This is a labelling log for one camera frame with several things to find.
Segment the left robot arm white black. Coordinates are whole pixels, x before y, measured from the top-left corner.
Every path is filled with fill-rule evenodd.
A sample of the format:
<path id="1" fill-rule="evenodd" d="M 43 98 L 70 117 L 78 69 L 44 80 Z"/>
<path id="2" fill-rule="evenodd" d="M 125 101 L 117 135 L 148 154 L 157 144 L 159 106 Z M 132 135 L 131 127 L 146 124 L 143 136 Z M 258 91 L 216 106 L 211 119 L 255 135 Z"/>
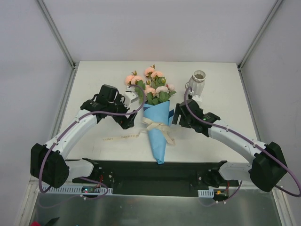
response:
<path id="1" fill-rule="evenodd" d="M 130 105 L 139 100 L 140 87 L 129 85 L 124 94 L 116 87 L 102 85 L 98 94 L 85 101 L 72 122 L 64 131 L 55 135 L 45 144 L 35 144 L 31 149 L 30 173 L 39 180 L 39 189 L 46 193 L 43 184 L 60 188 L 66 181 L 81 178 L 89 183 L 99 179 L 99 164 L 82 158 L 69 161 L 67 157 L 79 140 L 102 119 L 110 116 L 122 129 L 132 128 L 138 113 L 129 112 Z"/>

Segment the pink flower bouquet blue wrap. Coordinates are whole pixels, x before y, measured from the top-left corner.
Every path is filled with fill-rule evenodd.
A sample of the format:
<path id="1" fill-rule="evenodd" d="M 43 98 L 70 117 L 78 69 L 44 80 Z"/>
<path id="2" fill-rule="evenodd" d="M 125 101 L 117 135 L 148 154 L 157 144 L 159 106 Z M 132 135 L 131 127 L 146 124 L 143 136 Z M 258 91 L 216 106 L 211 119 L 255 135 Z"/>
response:
<path id="1" fill-rule="evenodd" d="M 145 131 L 151 146 L 154 159 L 158 164 L 163 164 L 165 159 L 166 145 L 175 145 L 175 140 L 170 137 L 171 121 L 174 110 L 170 110 L 170 98 L 176 94 L 174 85 L 166 81 L 162 72 L 157 71 L 155 65 L 144 70 L 144 80 L 137 71 L 131 72 L 125 78 L 126 85 L 138 85 L 142 89 L 135 88 L 140 102 L 143 94 L 146 101 L 143 105 L 143 119 Z"/>

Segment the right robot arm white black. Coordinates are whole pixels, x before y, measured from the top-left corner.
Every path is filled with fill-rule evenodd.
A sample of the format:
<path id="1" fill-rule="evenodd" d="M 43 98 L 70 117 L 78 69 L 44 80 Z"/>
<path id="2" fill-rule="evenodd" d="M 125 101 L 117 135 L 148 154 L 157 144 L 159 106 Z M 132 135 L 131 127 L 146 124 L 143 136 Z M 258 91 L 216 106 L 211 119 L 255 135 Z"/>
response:
<path id="1" fill-rule="evenodd" d="M 240 135 L 219 116 L 204 113 L 193 99 L 176 104 L 172 123 L 215 139 L 247 160 L 247 163 L 221 161 L 217 168 L 204 176 L 210 186 L 218 187 L 228 180 L 241 180 L 250 181 L 262 191 L 269 192 L 286 174 L 286 161 L 278 144 L 266 144 Z"/>

